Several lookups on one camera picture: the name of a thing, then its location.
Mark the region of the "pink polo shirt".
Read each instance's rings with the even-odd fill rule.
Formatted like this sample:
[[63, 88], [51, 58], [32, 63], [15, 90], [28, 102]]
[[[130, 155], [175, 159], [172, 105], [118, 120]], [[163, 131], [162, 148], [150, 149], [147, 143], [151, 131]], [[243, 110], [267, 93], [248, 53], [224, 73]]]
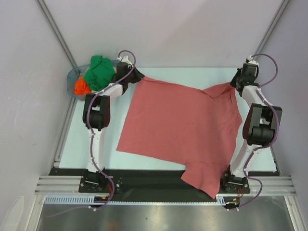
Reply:
[[241, 123], [229, 83], [200, 90], [144, 77], [134, 91], [117, 150], [184, 165], [181, 179], [214, 198]]

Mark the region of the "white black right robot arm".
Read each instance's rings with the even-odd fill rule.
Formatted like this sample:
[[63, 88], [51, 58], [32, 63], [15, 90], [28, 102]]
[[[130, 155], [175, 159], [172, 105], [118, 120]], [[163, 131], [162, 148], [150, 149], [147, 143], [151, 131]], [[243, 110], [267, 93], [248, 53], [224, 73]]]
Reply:
[[231, 81], [231, 86], [248, 104], [249, 112], [242, 131], [243, 145], [220, 180], [220, 188], [226, 193], [239, 193], [248, 187], [253, 158], [277, 139], [282, 108], [271, 104], [263, 95], [255, 82], [258, 74], [258, 62], [246, 60]]

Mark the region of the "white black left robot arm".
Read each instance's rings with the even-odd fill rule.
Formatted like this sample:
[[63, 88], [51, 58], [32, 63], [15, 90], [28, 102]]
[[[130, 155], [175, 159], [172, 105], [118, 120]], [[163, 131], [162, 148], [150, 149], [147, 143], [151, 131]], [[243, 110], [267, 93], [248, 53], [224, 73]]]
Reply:
[[104, 173], [104, 137], [111, 120], [111, 103], [122, 96], [128, 85], [135, 84], [145, 77], [134, 65], [118, 62], [111, 83], [98, 93], [85, 97], [82, 120], [89, 134], [89, 160], [80, 185], [80, 193], [101, 193], [111, 186]]

